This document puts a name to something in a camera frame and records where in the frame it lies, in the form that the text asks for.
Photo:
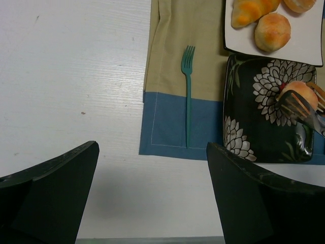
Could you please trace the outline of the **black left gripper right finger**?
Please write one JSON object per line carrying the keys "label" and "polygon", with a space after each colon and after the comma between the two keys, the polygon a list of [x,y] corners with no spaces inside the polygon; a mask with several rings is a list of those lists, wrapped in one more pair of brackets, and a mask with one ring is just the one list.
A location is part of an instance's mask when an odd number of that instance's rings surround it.
{"label": "black left gripper right finger", "polygon": [[324,188],[296,181],[208,143],[226,243],[324,243]]}

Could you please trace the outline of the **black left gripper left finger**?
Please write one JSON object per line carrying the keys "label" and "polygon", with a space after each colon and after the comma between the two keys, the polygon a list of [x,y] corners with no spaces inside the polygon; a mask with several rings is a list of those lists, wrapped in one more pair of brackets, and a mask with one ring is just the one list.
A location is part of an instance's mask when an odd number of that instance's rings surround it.
{"label": "black left gripper left finger", "polygon": [[88,141],[1,177],[1,243],[75,243],[98,157]]}

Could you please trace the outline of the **metal tongs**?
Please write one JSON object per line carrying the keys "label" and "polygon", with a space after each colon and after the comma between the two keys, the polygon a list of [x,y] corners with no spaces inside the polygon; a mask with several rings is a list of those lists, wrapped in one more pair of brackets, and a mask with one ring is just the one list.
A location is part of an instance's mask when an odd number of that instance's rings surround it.
{"label": "metal tongs", "polygon": [[306,82],[306,85],[317,95],[318,107],[316,110],[294,90],[288,90],[281,96],[277,101],[278,107],[288,117],[324,136],[324,90],[313,82]]}

